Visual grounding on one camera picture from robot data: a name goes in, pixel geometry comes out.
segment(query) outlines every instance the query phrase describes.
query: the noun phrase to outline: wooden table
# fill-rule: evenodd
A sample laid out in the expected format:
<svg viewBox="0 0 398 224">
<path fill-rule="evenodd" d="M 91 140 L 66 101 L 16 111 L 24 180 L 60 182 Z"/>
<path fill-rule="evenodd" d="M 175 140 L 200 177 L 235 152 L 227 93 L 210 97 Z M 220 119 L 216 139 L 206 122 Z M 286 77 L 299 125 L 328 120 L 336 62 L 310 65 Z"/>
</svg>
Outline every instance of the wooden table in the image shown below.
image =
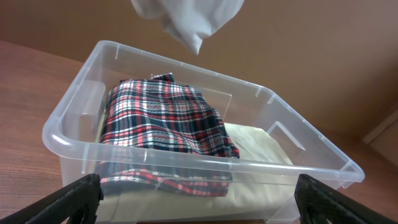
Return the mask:
<svg viewBox="0 0 398 224">
<path fill-rule="evenodd" d="M 82 65 L 0 41 L 0 218 L 62 187 L 58 156 L 43 145 L 42 128 Z M 396 167 L 359 141 L 328 136 L 366 173 L 364 182 L 341 191 L 398 220 Z"/>
</svg>

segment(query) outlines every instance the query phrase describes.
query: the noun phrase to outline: clear plastic container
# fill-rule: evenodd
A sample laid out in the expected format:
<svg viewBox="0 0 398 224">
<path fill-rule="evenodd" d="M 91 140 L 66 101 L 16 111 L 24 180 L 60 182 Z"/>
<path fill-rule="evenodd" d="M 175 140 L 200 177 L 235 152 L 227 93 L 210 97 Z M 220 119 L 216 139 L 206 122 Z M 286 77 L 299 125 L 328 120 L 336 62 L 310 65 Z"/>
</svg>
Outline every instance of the clear plastic container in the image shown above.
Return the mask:
<svg viewBox="0 0 398 224">
<path fill-rule="evenodd" d="M 244 158 L 230 159 L 98 143 L 109 89 L 120 80 L 169 72 L 176 82 L 199 88 L 225 123 L 241 125 L 242 129 L 227 131 L 242 153 L 255 145 L 253 150 L 261 155 L 279 150 L 284 159 L 267 161 L 252 155 L 251 149 Z M 248 135 L 258 142 L 248 142 Z M 334 189 L 364 179 L 354 161 L 272 90 L 110 41 L 98 42 L 45 123 L 42 139 L 60 156 L 63 185 L 94 172 L 98 161 L 220 170 L 233 176 L 226 197 L 181 196 L 157 189 L 106 195 L 98 208 L 99 223 L 237 219 L 288 223 L 299 217 L 293 197 L 299 174 Z"/>
</svg>

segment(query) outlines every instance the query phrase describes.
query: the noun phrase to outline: plaid fabric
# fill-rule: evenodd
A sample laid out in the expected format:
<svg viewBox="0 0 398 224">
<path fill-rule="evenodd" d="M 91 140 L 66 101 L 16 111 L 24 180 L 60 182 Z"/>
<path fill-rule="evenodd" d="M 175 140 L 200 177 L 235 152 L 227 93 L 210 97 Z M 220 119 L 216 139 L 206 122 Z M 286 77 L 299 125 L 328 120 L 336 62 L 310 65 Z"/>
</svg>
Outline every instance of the plaid fabric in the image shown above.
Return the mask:
<svg viewBox="0 0 398 224">
<path fill-rule="evenodd" d="M 206 103 L 200 91 L 175 83 L 172 74 L 121 81 L 110 90 L 101 142 L 239 158 L 218 111 Z M 225 196 L 232 180 L 229 172 L 114 162 L 101 162 L 96 172 L 109 194 L 159 189 L 183 195 Z"/>
</svg>

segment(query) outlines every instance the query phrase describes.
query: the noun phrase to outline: beige cloth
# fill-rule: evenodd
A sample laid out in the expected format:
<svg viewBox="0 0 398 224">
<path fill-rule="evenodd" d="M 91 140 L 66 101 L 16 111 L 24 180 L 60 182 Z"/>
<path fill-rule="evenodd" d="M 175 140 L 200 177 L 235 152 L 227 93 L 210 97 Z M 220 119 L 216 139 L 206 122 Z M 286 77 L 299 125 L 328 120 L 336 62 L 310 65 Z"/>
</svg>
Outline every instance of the beige cloth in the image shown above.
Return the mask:
<svg viewBox="0 0 398 224">
<path fill-rule="evenodd" d="M 225 123 L 241 159 L 292 164 L 275 139 L 263 129 Z M 237 213 L 275 211 L 294 193 L 295 183 L 278 175 L 233 173 L 225 197 L 190 197 L 155 190 L 138 190 L 105 196 L 97 220 L 134 222 L 212 217 Z"/>
</svg>

